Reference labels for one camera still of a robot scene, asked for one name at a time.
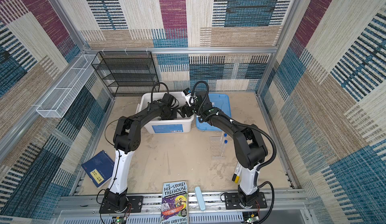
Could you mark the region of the white plastic storage bin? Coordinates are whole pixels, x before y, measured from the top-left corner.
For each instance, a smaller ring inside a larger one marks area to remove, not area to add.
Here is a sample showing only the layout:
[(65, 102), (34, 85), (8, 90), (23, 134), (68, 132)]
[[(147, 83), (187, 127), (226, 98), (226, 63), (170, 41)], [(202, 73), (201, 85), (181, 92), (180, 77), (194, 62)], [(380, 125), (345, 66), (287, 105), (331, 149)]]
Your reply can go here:
[[(153, 100), (162, 99), (163, 95), (166, 92), (155, 92), (153, 94)], [(186, 99), (183, 97), (182, 91), (170, 92), (179, 103), (179, 106), (185, 105)], [(137, 106), (136, 113), (146, 109), (147, 103), (151, 100), (151, 93), (145, 93), (142, 96), (141, 102)], [(188, 133), (191, 131), (192, 122), (195, 119), (195, 115), (182, 118), (180, 114), (177, 114), (177, 118), (174, 120), (160, 120), (160, 117), (154, 118), (146, 125), (144, 125), (145, 129), (150, 134), (165, 134), (165, 133)]]

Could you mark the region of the clear test tube rack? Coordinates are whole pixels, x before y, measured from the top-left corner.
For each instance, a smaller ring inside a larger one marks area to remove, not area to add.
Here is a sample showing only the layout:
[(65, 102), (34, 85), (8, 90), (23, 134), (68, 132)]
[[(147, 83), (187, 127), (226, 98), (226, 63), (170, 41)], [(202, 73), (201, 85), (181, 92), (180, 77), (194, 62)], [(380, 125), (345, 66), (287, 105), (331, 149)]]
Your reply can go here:
[(220, 137), (221, 136), (212, 136), (210, 137), (210, 150), (212, 153), (212, 159), (213, 160), (224, 160), (224, 157), (220, 157)]

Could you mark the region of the blue capped test tube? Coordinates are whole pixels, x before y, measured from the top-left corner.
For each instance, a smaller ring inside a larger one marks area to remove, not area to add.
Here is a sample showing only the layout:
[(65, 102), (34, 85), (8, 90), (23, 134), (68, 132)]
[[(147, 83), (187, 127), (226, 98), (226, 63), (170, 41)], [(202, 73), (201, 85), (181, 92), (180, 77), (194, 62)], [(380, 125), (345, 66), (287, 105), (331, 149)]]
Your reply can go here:
[(225, 147), (227, 146), (228, 140), (224, 139), (220, 144), (220, 157), (224, 157)]

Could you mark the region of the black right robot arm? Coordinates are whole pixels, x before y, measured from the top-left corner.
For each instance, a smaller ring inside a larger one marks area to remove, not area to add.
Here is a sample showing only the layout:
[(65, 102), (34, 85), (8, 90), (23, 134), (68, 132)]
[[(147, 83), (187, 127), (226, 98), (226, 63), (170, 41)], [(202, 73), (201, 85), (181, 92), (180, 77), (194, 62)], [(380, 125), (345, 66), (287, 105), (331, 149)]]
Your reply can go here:
[(193, 114), (199, 120), (214, 126), (233, 139), (235, 155), (241, 165), (241, 181), (238, 185), (238, 198), (243, 208), (252, 207), (258, 197), (258, 175), (261, 168), (271, 164), (277, 154), (274, 140), (256, 125), (240, 123), (226, 115), (220, 108), (212, 106), (209, 95), (200, 91), (196, 96), (182, 93), (186, 103), (181, 107), (184, 117)]

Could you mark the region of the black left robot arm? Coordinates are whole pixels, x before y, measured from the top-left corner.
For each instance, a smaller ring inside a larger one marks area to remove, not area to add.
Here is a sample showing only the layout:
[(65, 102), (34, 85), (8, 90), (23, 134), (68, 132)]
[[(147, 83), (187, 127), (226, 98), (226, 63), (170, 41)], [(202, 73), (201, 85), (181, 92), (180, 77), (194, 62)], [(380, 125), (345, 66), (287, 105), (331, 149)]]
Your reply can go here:
[(131, 159), (141, 143), (141, 129), (157, 117), (173, 116), (174, 96), (165, 93), (159, 100), (152, 100), (148, 106), (139, 113), (120, 117), (113, 136), (115, 148), (115, 164), (112, 179), (104, 193), (102, 207), (110, 206), (115, 212), (126, 209), (128, 200), (127, 178)]

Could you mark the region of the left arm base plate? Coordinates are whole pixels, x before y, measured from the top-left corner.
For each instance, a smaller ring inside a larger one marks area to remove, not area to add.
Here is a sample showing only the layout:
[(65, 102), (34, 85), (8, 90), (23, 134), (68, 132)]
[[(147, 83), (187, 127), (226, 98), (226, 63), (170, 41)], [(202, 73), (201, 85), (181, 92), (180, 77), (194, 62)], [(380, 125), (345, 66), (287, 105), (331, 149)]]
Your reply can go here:
[(125, 199), (118, 200), (102, 200), (99, 213), (100, 214), (128, 214), (140, 213), (142, 210), (143, 196), (126, 196)]

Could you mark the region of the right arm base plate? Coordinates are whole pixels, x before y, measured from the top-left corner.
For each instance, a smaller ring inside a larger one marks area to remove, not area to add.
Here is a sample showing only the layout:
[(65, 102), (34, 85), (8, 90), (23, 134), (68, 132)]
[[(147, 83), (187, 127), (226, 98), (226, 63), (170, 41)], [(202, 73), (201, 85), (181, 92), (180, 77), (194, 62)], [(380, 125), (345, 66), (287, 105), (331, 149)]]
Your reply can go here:
[(225, 203), (227, 210), (236, 209), (266, 209), (267, 202), (263, 192), (259, 192), (257, 196), (248, 204), (243, 204), (239, 199), (238, 193), (224, 192), (220, 195), (220, 200)]

